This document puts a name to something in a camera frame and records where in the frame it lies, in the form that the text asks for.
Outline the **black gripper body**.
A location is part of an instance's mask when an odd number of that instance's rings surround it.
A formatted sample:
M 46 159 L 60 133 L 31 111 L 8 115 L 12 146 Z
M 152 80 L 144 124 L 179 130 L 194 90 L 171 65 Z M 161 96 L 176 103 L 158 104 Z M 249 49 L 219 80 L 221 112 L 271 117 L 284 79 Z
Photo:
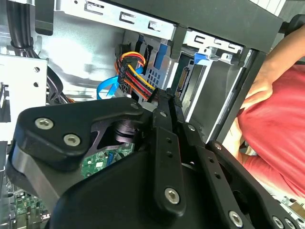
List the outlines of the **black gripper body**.
M 186 203 L 173 122 L 150 119 L 139 150 L 69 188 L 51 229 L 172 229 Z

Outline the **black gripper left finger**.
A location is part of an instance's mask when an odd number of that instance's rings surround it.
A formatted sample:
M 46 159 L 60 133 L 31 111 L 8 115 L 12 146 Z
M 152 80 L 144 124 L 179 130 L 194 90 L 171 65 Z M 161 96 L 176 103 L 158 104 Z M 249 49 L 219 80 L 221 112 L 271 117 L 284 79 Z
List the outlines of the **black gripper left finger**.
M 22 180 L 53 211 L 63 194 L 83 181 L 85 157 L 99 144 L 137 144 L 150 119 L 172 121 L 166 90 L 156 89 L 147 105 L 128 97 L 27 109 L 18 117 L 10 161 Z

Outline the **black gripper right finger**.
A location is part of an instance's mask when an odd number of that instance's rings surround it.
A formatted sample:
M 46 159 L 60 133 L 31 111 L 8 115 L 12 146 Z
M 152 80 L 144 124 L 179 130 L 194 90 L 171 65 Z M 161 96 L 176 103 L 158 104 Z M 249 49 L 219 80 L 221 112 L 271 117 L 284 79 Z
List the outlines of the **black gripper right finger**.
M 186 203 L 173 229 L 298 229 L 298 222 L 219 142 L 204 144 L 186 123 L 171 89 L 169 111 L 178 135 Z

